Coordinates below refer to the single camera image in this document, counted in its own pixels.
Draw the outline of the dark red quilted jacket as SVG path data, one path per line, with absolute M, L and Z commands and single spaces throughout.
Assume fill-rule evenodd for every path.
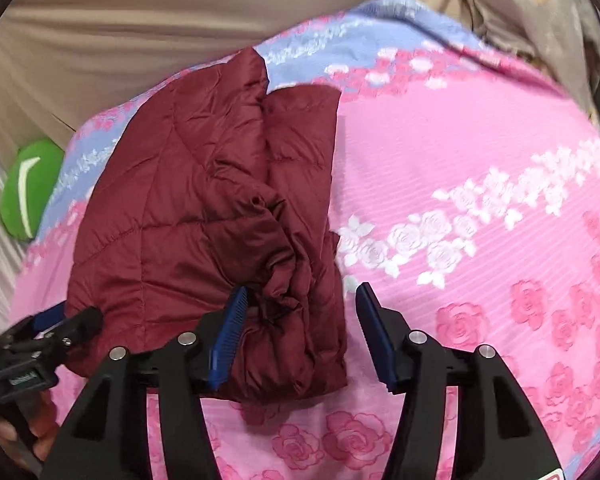
M 225 399 L 324 396 L 347 382 L 330 228 L 338 89 L 271 90 L 242 50 L 151 96 L 126 126 L 80 223 L 67 311 L 102 311 L 68 361 L 90 376 L 114 346 L 155 350 L 225 306 L 249 308 Z

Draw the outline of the green pillow white stripe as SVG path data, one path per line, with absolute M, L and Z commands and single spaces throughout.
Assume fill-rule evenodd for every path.
M 7 233 L 28 242 L 38 234 L 42 215 L 64 161 L 65 152 L 48 139 L 18 151 L 6 174 L 0 217 Z

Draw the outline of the pink blue floral bedsheet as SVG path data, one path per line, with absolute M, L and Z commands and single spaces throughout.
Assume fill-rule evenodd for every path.
M 341 89 L 329 220 L 349 385 L 311 403 L 204 401 L 223 479 L 380 479 L 402 400 L 378 382 L 354 312 L 383 306 L 444 346 L 490 344 L 566 479 L 600 452 L 600 133 L 541 73 L 414 0 L 370 0 L 259 44 L 270 90 Z M 138 108 L 180 70 L 71 140 L 24 259 L 11 321 L 66 298 L 93 186 Z

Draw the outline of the grey floral fabric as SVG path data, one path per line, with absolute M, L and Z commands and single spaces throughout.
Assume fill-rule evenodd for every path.
M 466 0 L 474 32 L 523 58 L 565 89 L 591 122 L 598 119 L 600 18 L 591 0 Z

